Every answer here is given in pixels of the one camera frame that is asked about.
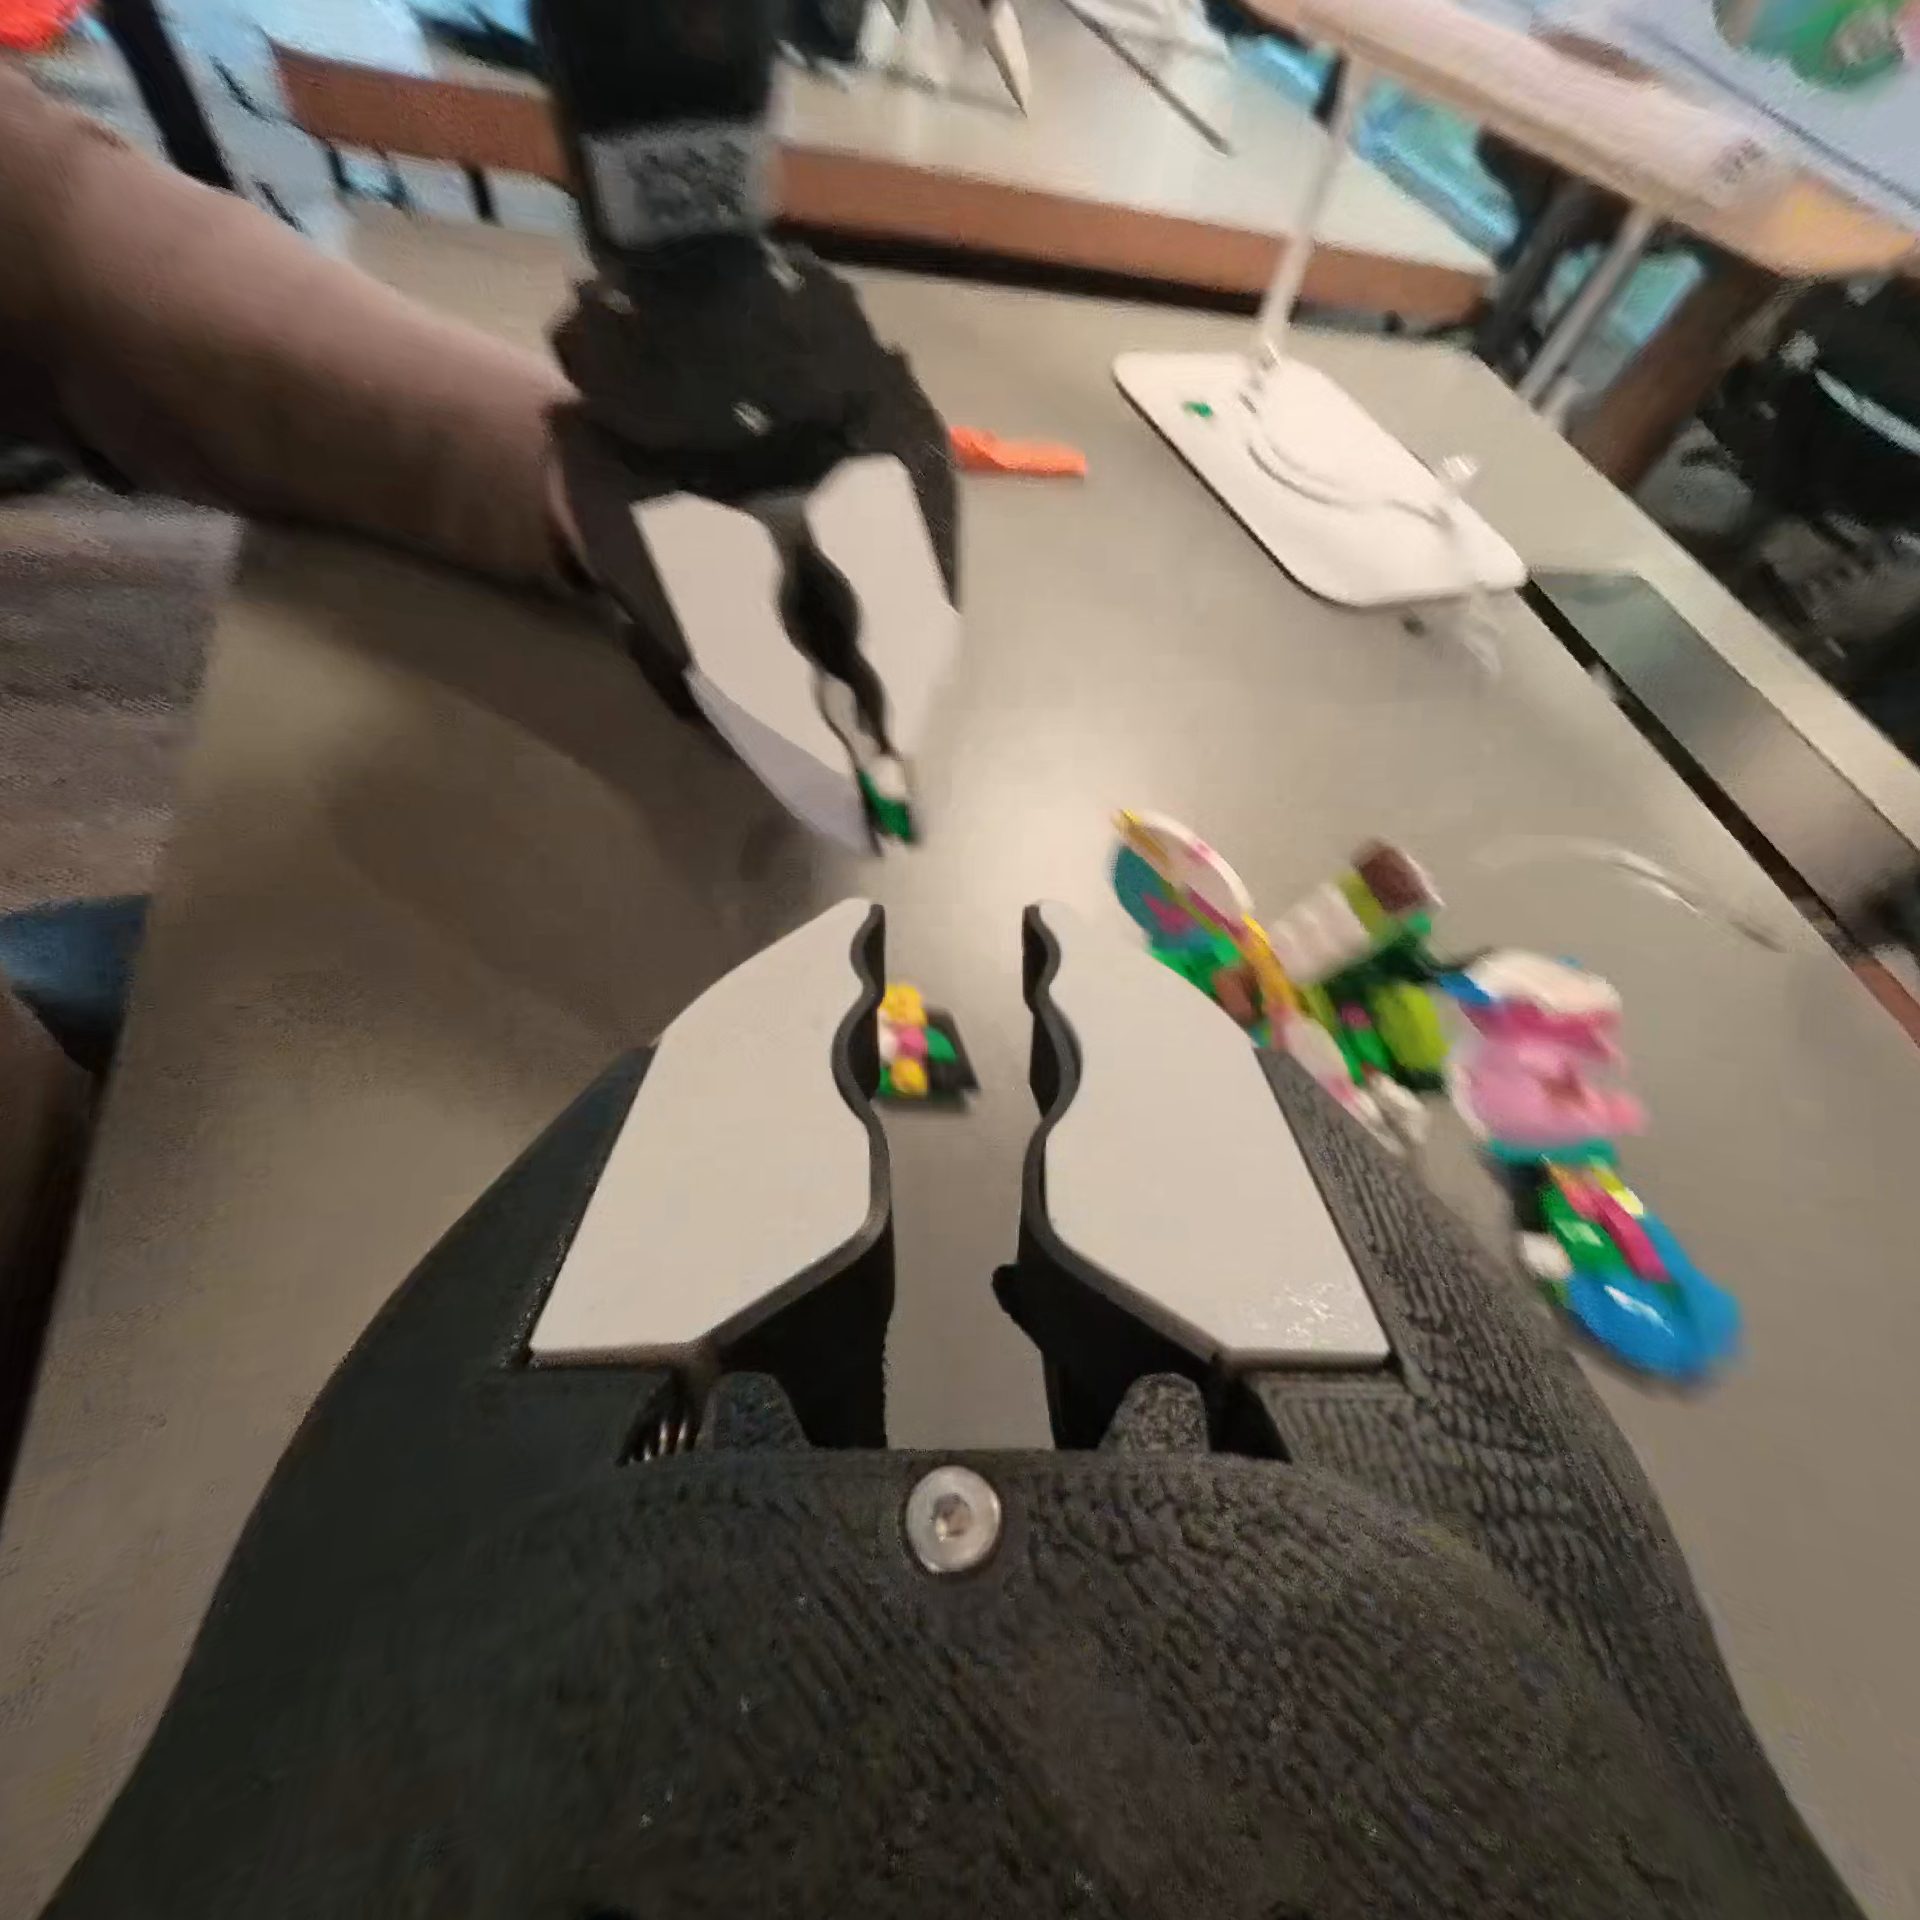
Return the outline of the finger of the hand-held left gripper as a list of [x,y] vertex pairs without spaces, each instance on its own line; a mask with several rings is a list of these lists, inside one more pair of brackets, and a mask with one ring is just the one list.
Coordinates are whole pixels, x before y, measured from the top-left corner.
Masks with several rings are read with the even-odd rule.
[[800,649],[873,748],[924,755],[961,620],[896,456],[841,462],[800,502],[791,589]]
[[854,756],[825,710],[825,669],[782,613],[784,555],[754,517],[686,491],[630,505],[686,648],[686,686],[714,734],[805,827],[873,852]]

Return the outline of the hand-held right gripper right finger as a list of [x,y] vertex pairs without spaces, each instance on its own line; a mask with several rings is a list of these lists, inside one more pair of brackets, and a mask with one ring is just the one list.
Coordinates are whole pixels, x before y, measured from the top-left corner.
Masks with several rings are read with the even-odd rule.
[[1022,916],[1029,1083],[999,1305],[1057,1368],[1385,1370],[1388,1331],[1264,1057],[1145,948]]

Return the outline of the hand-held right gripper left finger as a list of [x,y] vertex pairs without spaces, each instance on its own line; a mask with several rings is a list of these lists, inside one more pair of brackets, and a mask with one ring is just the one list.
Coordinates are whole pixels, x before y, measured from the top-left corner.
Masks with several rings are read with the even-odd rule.
[[646,1054],[533,1323],[541,1368],[712,1370],[892,1222],[873,1113],[885,918],[841,900],[717,979]]

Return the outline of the small yellow pink lego piece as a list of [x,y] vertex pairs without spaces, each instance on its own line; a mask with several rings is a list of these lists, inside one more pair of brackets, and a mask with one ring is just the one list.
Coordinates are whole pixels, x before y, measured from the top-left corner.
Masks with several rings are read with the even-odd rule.
[[874,1012],[880,1057],[877,1101],[889,1107],[961,1109],[977,1092],[961,1028],[951,1011],[905,980],[889,980]]

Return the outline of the person's left forearm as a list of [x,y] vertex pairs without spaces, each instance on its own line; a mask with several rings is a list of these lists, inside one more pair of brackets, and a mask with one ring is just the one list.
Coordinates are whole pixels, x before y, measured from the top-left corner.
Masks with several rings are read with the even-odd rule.
[[544,352],[445,317],[247,198],[2,77],[4,438],[133,491],[584,586]]

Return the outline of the colourful lego butterfly model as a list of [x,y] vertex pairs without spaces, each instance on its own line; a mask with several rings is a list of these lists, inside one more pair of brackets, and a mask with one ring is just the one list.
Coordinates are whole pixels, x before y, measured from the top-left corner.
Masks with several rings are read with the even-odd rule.
[[1605,976],[1525,948],[1440,953],[1432,877],[1381,840],[1262,918],[1202,834],[1125,808],[1110,889],[1158,963],[1381,1144],[1420,1146],[1444,1097],[1503,1188],[1522,1268],[1592,1350],[1668,1386],[1740,1353],[1735,1294],[1628,1181],[1648,1112]]

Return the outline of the lego instruction booklet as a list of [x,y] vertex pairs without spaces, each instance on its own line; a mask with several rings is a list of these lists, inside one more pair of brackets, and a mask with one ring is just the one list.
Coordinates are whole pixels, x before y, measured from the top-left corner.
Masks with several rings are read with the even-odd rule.
[[1917,210],[1914,3],[1548,3],[1532,20],[1740,112],[1868,205]]

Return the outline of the orange brick separator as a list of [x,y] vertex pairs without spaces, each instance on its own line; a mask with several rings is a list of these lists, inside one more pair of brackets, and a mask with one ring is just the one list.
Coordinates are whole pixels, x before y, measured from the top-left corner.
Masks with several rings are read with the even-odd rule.
[[1082,483],[1088,478],[1088,458],[1057,442],[1007,438],[985,427],[953,424],[949,426],[949,450],[961,474],[1048,483]]

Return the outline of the wood-edged grey table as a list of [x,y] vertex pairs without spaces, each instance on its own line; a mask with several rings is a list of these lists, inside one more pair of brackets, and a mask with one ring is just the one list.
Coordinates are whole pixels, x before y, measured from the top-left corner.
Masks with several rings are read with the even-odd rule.
[[[774,83],[774,209],[820,236],[1258,299],[1332,153],[1304,108],[1228,59],[1142,74],[1064,4],[1022,4],[1033,99],[981,56],[942,86],[900,72]],[[295,125],[329,145],[566,185],[536,80],[320,26],[270,33]]]

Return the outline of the white book stand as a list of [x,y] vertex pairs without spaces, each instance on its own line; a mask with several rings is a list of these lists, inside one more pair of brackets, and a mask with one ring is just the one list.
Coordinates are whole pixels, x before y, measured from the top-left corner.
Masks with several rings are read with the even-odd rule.
[[[1542,337],[1519,381],[1540,408],[1666,229],[1689,232],[1778,285],[1848,281],[1914,264],[1914,214],[1853,198],[1762,129],[1677,92],[1608,45],[1538,30],[1532,4],[1258,4],[1340,53],[1332,153],[1280,243],[1254,333],[1233,352],[1121,352],[1119,393],[1216,500],[1306,593],[1344,609],[1442,609],[1512,593],[1518,550],[1468,500],[1473,467],[1429,464],[1290,347],[1294,313],[1340,162],[1369,89],[1391,80],[1446,102],[1512,148],[1612,195],[1622,220]],[[1189,418],[1184,398],[1214,404]]]

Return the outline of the black office chair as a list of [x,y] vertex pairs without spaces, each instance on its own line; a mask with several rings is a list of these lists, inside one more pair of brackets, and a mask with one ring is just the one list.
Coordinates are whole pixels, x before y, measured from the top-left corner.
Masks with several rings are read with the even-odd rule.
[[1815,290],[1720,379],[1640,502],[1914,755],[1917,290]]

